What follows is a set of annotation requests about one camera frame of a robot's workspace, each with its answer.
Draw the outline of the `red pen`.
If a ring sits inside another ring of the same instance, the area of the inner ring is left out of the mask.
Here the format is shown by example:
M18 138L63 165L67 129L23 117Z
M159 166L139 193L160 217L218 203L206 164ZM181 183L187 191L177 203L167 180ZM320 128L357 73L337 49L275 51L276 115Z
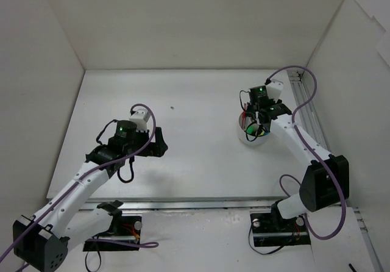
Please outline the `red pen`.
M242 113L242 125L241 125L241 127L242 127L242 129L243 130L246 130L246 111L247 111L247 105L248 105L248 103L247 102L245 102L244 103L244 105L243 105L243 113Z

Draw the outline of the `green cap black highlighter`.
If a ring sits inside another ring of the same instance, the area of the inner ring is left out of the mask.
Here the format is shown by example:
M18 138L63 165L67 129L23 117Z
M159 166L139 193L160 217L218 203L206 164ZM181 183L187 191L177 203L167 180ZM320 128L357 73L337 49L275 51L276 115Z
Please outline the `green cap black highlighter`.
M253 132L255 132L256 131L256 129L253 127L253 126L249 126L247 129L246 129L246 132L248 133L248 134L251 134L251 133L253 133Z

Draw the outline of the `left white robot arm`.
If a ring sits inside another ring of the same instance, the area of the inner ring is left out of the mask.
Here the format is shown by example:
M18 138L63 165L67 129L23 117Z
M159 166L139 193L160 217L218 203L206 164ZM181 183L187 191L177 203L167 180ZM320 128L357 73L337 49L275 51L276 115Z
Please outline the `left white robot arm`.
M85 218L73 218L82 205L135 156L162 157L168 150L160 127L140 130L129 120L116 121L114 136L99 143L80 170L42 209L13 224L13 251L38 271L56 271L67 254L90 238L117 234L122 227L121 201L103 202Z

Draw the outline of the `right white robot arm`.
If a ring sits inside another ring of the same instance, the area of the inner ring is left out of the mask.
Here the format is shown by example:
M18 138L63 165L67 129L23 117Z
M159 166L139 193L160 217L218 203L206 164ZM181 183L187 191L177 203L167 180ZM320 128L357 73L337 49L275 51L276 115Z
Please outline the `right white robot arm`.
M286 229L298 215L338 202L345 215L349 196L348 160L324 149L298 124L298 109L290 110L279 98L281 92L280 84L252 87L246 105L246 116L258 126L253 135L275 135L305 168L298 193L276 203L277 211L269 216L271 226L278 231Z

